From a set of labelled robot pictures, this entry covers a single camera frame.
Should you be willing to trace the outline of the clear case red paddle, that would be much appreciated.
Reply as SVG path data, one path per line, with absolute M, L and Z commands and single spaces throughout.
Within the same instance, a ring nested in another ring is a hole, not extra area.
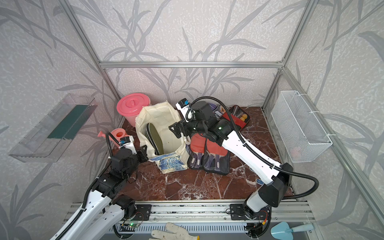
M 189 145 L 190 157 L 188 159 L 188 167 L 193 170 L 204 169 L 204 159 L 206 155 L 207 139 L 199 134 L 195 134 L 191 138 Z

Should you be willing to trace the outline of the canvas tote bag starry print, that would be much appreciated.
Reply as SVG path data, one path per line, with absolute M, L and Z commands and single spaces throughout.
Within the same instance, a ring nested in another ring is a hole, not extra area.
M 187 139 L 178 139 L 170 130 L 169 126 L 179 122 L 179 112 L 168 102 L 159 103 L 153 106 L 143 107 L 136 117 L 136 132 L 140 146 L 147 146 L 147 157 L 150 162 L 157 165 L 163 174 L 184 171 L 188 169 L 190 154 L 187 151 Z M 155 155 L 155 150 L 146 136 L 146 125 L 152 123 L 164 146 L 164 154 Z

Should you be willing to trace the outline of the red trimmed paddle case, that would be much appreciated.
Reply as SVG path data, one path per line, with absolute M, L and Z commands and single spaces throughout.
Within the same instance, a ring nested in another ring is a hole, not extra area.
M 241 107 L 234 105 L 229 109 L 229 112 L 234 119 L 235 124 L 237 125 L 239 130 L 245 128 L 245 126 L 250 121 L 250 116 L 245 112 Z

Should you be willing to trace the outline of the black zipper paddle case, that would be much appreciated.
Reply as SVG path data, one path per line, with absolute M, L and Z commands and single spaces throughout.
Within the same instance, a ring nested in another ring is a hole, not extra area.
M 230 152 L 218 144 L 206 140 L 203 169 L 208 173 L 227 175 L 230 172 Z

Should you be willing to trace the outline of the clear paddle case teal paddle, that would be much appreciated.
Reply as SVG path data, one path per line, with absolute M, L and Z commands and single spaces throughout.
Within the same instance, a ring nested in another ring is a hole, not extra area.
M 222 105 L 217 105 L 213 113 L 217 119 L 220 119 L 226 113 L 226 110 Z

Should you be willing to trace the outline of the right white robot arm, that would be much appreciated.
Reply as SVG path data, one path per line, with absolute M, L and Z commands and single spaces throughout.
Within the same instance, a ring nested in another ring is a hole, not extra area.
M 187 99 L 176 107 L 184 119 L 169 126 L 177 138 L 202 134 L 205 138 L 233 153 L 253 170 L 264 183 L 243 203 L 245 215 L 254 219 L 265 207 L 278 207 L 282 200 L 298 199 L 314 193 L 320 183 L 317 178 L 296 173 L 290 164 L 281 164 L 247 141 L 240 133 L 228 107 L 220 100 L 204 96 L 190 103 Z M 286 196 L 292 178 L 313 181 L 314 185 L 302 194 Z

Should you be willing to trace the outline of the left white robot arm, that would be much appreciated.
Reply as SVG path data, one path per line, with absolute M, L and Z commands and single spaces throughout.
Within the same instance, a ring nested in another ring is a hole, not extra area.
M 135 200 L 119 192 L 139 164 L 147 160 L 147 146 L 140 147 L 136 154 L 131 149 L 120 149 L 111 157 L 111 170 L 91 183 L 82 205 L 52 239 L 99 240 L 122 219 L 134 218 L 138 212 Z

